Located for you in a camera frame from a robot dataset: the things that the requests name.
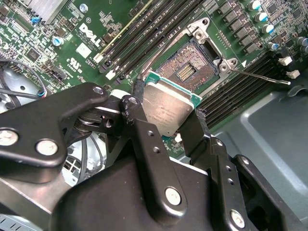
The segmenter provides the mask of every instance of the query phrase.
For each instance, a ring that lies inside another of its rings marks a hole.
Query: cable
[[[40,99],[40,97],[37,96],[37,95],[32,95],[32,94],[22,93],[22,92],[17,92],[17,91],[12,91],[12,90],[6,90],[6,89],[2,89],[2,88],[0,88],[0,93],[6,94],[6,95],[20,96],[20,97],[34,99],[34,100]]]
[[[12,62],[12,63],[20,64],[20,65],[26,67],[29,71],[31,71],[31,72],[36,76],[36,78],[38,79],[40,85],[41,85],[42,88],[43,88],[43,92],[44,92],[43,97],[46,97],[46,95],[47,95],[47,89],[46,89],[46,87],[45,87],[45,85],[44,85],[42,79],[39,77],[39,75],[36,73],[36,71],[35,71],[33,68],[31,68],[29,65],[27,65],[27,64],[25,64],[25,63],[23,63],[23,62],[21,62],[21,61],[14,60],[14,59],[0,59],[0,62]]]
[[[256,77],[256,78],[261,78],[261,79],[263,79],[265,81],[272,82],[272,83],[280,83],[280,84],[286,84],[286,85],[290,85],[291,84],[291,82],[289,82],[289,81],[276,80],[276,79],[273,79],[273,78],[268,78],[266,76],[256,75],[256,74],[245,72],[245,71],[239,71],[239,70],[235,70],[235,69],[231,69],[231,71],[233,71],[235,73],[238,73],[238,74],[242,74],[242,75],[247,75],[247,76],[252,76],[252,77]]]
[[[100,155],[101,164],[100,164],[100,166],[99,166],[99,168],[98,168],[98,171],[97,171],[97,172],[99,172],[99,171],[101,170],[101,168],[103,167],[103,165],[104,165],[104,157],[103,157],[103,154],[102,154],[102,152],[101,152],[101,149],[100,149],[100,147],[98,146],[98,143],[96,142],[96,140],[95,140],[95,138],[93,137],[93,135],[90,135],[90,138],[91,138],[92,142],[94,143],[94,146],[95,146],[95,148],[96,148],[97,151],[98,151],[98,154]]]
[[[84,139],[81,141],[81,169],[79,179],[77,184],[83,182],[86,179],[87,173],[87,163],[88,163],[88,147],[87,147],[87,140]]]

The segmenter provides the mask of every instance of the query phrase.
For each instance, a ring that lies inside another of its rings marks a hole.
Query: black plastic bracket
[[[1,114],[0,131],[14,131],[18,140],[0,146],[0,175],[32,183],[54,179],[66,159],[66,145],[75,121],[107,99],[108,93],[98,85],[84,83]],[[44,140],[56,144],[55,154],[37,151],[37,144]]]
[[[214,230],[257,230],[248,218],[235,165],[222,141],[211,137],[201,111],[194,111],[180,128],[191,165],[211,177],[211,222]]]
[[[185,215],[188,205],[158,129],[147,122],[138,99],[124,96],[120,107],[123,136],[132,141],[148,211],[163,225],[174,225]],[[169,189],[175,193],[168,194]]]

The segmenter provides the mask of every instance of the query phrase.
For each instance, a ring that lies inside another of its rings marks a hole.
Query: white label
[[[91,50],[84,43],[81,43],[80,46],[76,50],[82,57],[85,59],[91,54]]]
[[[91,42],[93,42],[95,44],[95,46],[97,46],[97,47],[100,46],[101,40],[100,39],[96,40],[97,36],[95,34],[93,34],[93,31],[88,29],[88,26],[86,24],[84,24],[84,23],[81,24],[81,26],[79,27],[79,30],[81,32],[85,33],[86,36],[91,39]]]

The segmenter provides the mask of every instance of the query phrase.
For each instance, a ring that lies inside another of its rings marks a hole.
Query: black chip
[[[8,16],[9,12],[10,12],[9,9],[6,8],[5,6],[1,6],[1,7],[0,7],[0,13],[1,13],[3,16]]]
[[[281,37],[284,37],[284,36],[286,36],[286,35],[287,35],[287,32],[284,31],[284,32],[282,32]]]
[[[268,7],[268,12],[273,13],[275,10],[277,10],[277,6],[275,4],[272,4]]]
[[[60,37],[63,37],[66,34],[66,31],[62,28],[59,28],[59,29],[56,30],[55,34],[60,36]]]
[[[29,52],[26,55],[32,62],[35,62],[39,57],[40,54],[33,48],[29,50]]]
[[[297,17],[299,17],[300,15],[301,15],[301,11],[300,11],[300,9],[297,9],[296,11],[294,11],[292,14],[293,14],[293,17],[294,18],[297,18]]]
[[[293,46],[293,41],[292,41],[292,40],[289,40],[289,41],[287,41],[287,42],[285,43],[285,45],[286,45],[287,47],[292,47],[292,46]]]
[[[71,23],[71,24],[67,27],[67,29],[68,29],[69,31],[72,31],[72,30],[75,29],[75,25]]]
[[[110,34],[106,34],[104,37],[103,37],[104,41],[106,43],[110,43],[112,41],[112,36]]]
[[[71,22],[67,20],[67,21],[64,23],[64,26],[68,27],[70,24],[71,24]]]
[[[274,39],[273,39],[273,43],[281,43],[282,42],[282,36],[281,35],[277,35]]]

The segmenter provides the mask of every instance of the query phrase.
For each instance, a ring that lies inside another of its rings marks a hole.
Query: mounting hole
[[[93,88],[93,91],[94,91],[95,93],[97,93],[97,94],[100,94],[100,95],[103,95],[103,94],[104,94],[104,91],[103,91],[101,88],[99,88],[99,87],[94,87],[94,88]]]
[[[157,147],[154,147],[154,148],[153,148],[153,152],[155,152],[155,153],[159,154],[159,153],[160,153],[160,149],[159,149],[159,148],[157,148]]]
[[[197,32],[196,33],[196,39],[201,39],[202,38],[202,33],[201,32]]]
[[[137,100],[133,97],[130,97],[128,100],[133,104],[138,104]]]
[[[154,136],[154,133],[152,131],[148,131],[149,136]]]
[[[114,125],[114,121],[112,119],[108,119],[104,122],[106,128],[111,128]]]
[[[230,185],[234,185],[234,182],[231,178],[228,178],[228,182],[229,182]]]

